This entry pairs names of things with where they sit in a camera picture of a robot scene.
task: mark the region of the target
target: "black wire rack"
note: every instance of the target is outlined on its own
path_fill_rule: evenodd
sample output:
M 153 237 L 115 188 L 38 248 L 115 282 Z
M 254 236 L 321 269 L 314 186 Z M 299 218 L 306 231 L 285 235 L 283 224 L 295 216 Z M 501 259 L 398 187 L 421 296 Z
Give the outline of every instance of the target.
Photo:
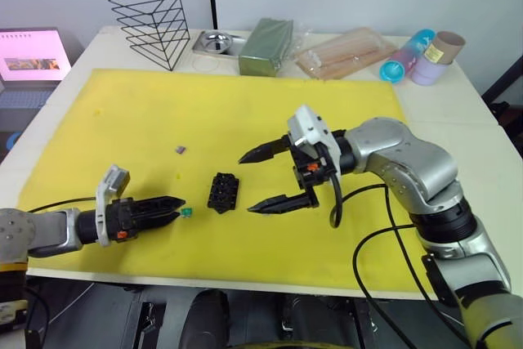
M 190 40 L 181 0 L 109 0 L 131 48 L 172 71 Z

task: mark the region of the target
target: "green box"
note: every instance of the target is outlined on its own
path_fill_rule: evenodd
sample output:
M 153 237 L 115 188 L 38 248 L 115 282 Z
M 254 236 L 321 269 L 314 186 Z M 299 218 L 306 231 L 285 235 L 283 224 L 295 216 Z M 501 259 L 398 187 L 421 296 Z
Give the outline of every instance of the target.
M 291 20 L 260 19 L 239 54 L 239 73 L 275 77 L 292 37 Z

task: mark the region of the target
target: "purple cup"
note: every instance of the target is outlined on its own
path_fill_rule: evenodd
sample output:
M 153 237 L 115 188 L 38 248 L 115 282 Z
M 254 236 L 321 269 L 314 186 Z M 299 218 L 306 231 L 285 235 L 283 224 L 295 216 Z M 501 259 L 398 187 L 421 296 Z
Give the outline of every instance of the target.
M 450 65 L 432 63 L 425 56 L 420 56 L 410 78 L 418 85 L 432 85 Z

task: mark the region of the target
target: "yellow mat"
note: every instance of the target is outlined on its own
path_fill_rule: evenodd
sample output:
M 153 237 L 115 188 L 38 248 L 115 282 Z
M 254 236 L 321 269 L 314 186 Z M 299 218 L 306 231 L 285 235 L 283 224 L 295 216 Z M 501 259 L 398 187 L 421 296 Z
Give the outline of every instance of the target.
M 333 190 L 327 183 L 316 188 L 319 208 L 272 216 L 246 210 L 271 196 L 301 192 L 289 153 L 264 163 L 237 162 L 247 150 L 284 135 L 287 119 L 302 104 L 333 130 L 373 116 L 404 119 L 386 83 L 95 70 L 27 181 L 20 207 L 93 196 L 116 163 L 131 173 L 123 196 L 174 195 L 193 208 L 193 217 L 108 248 L 90 244 L 80 252 L 31 259 L 30 266 L 356 289 L 350 266 L 356 244 L 389 225 L 382 190 L 347 202 L 336 230 L 329 225 Z M 175 152 L 179 145 L 186 146 L 184 154 Z M 207 208 L 216 172 L 239 178 L 236 210 L 222 215 Z M 373 174 L 345 175 L 342 190 L 376 182 Z M 392 208 L 398 223 L 409 222 L 395 200 Z M 403 233 L 424 276 L 414 232 Z M 371 289 L 416 290 L 391 233 L 365 246 L 360 269 Z

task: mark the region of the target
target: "clear plastic package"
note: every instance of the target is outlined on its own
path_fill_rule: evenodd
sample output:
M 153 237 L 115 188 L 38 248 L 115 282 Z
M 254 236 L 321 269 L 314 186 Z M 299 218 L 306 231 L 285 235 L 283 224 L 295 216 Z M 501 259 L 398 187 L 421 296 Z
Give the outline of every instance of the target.
M 358 28 L 298 52 L 296 63 L 312 78 L 339 79 L 386 59 L 397 50 L 381 34 Z

